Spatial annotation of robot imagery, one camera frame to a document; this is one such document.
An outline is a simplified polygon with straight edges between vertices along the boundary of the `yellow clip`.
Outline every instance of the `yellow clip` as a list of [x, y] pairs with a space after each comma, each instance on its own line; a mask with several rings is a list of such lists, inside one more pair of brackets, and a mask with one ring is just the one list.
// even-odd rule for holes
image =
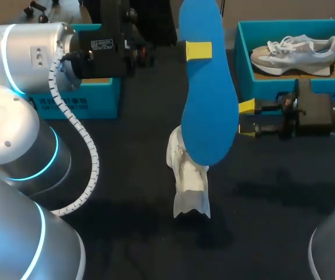
[[245, 135], [245, 136], [251, 136], [251, 137], [256, 137], [255, 132], [241, 132], [240, 131], [240, 125], [239, 125], [239, 134]]
[[191, 43], [186, 41], [186, 61], [207, 60], [212, 58], [212, 43]]
[[256, 106], [254, 98], [248, 101], [239, 103], [239, 114], [254, 114], [254, 107]]

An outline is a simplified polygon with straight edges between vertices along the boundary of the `coiled cable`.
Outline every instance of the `coiled cable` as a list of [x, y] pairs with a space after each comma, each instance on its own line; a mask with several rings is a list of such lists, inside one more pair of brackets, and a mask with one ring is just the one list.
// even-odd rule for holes
[[48, 74], [48, 83], [50, 85], [50, 91], [58, 108], [64, 113], [66, 118], [70, 121], [70, 123], [75, 127], [75, 129], [79, 132], [83, 140], [86, 142], [87, 147], [89, 149], [91, 155], [91, 162], [92, 162], [92, 169], [91, 169], [91, 176], [90, 180], [82, 193], [82, 195], [73, 203], [69, 204], [66, 207], [63, 207], [58, 210], [53, 210], [52, 213], [57, 216], [64, 216], [69, 214], [79, 207], [81, 207], [91, 196], [91, 193], [96, 187], [97, 178], [99, 176], [99, 155], [97, 153], [97, 149], [95, 143], [93, 142], [91, 136], [87, 132], [86, 128], [82, 125], [82, 123], [75, 117], [69, 107], [65, 104], [63, 99], [58, 92], [57, 83], [56, 83], [56, 76], [61, 63], [63, 61], [64, 51], [60, 46], [57, 46], [55, 56], [53, 59], [53, 63], [50, 67], [50, 72]]

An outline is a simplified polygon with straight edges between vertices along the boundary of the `teal box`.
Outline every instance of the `teal box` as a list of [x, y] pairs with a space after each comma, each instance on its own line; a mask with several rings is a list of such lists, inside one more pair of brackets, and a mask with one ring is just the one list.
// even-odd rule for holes
[[[335, 19], [280, 20], [239, 22], [235, 41], [235, 71], [243, 99], [275, 100], [278, 92], [291, 92], [294, 79], [256, 80], [250, 62], [250, 52], [267, 41], [280, 42], [285, 36], [307, 35], [313, 39], [329, 39], [335, 36]], [[312, 79], [316, 93], [335, 94], [335, 78]]]
[[[100, 24], [73, 24], [72, 27], [76, 31], [95, 30]], [[78, 90], [62, 92], [60, 95], [80, 120], [117, 118], [120, 88], [121, 79], [111, 78], [107, 83], [82, 83]], [[51, 93], [34, 94], [29, 98], [43, 119], [66, 119]]]

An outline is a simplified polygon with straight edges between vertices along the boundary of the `sneaker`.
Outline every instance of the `sneaker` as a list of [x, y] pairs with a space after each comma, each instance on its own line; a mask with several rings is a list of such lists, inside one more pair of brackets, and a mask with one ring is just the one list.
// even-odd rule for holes
[[166, 151], [166, 163], [176, 180], [173, 216], [196, 209], [210, 218], [208, 197], [208, 166], [198, 165], [186, 151], [181, 126], [173, 130]]
[[335, 62], [335, 37], [314, 40], [306, 35], [285, 37], [281, 42], [267, 42], [255, 48], [250, 56], [252, 64], [272, 75], [297, 69], [311, 75], [330, 76]]

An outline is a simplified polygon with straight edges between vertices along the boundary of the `glowing blue light ring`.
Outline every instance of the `glowing blue light ring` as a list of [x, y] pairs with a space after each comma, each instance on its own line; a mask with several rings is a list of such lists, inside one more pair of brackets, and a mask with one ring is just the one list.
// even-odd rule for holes
[[16, 24], [12, 24], [12, 25], [8, 26], [4, 31], [2, 42], [1, 42], [2, 60], [3, 60], [3, 66], [4, 66], [5, 74], [6, 74], [6, 77], [8, 78], [9, 83], [11, 84], [11, 86], [13, 87], [13, 89], [16, 92], [21, 93], [22, 95], [24, 95], [25, 93], [22, 92], [17, 87], [15, 82], [13, 81], [11, 72], [9, 71], [8, 61], [7, 61], [7, 58], [6, 58], [6, 43], [7, 43], [7, 40], [8, 40], [9, 32], [11, 32], [11, 30], [14, 26], [16, 26]]
[[41, 231], [40, 231], [40, 239], [38, 243], [38, 248], [35, 252], [32, 262], [30, 263], [29, 267], [27, 268], [25, 274], [22, 276], [21, 280], [27, 280], [30, 274], [32, 273], [35, 265], [38, 262], [40, 257], [41, 249], [43, 248], [44, 237], [46, 236], [46, 219], [44, 218], [43, 211], [41, 210], [40, 206], [35, 202], [38, 207], [40, 219], [41, 219]]
[[26, 178], [22, 178], [22, 179], [13, 179], [13, 178], [8, 178], [10, 180], [13, 180], [13, 181], [26, 181], [26, 180], [30, 180], [32, 178], [35, 178], [39, 175], [41, 175], [43, 172], [45, 172], [52, 164], [52, 162], [55, 160], [56, 156], [57, 156], [57, 152], [58, 152], [58, 137], [57, 137], [57, 134], [56, 132], [53, 130], [53, 128], [51, 128], [54, 135], [55, 135], [55, 138], [56, 138], [56, 150], [55, 150], [55, 153], [53, 154], [53, 157], [52, 159], [50, 160], [50, 162], [45, 166], [45, 168], [43, 168], [42, 170], [40, 170], [38, 173], [30, 176], [30, 177], [26, 177]]

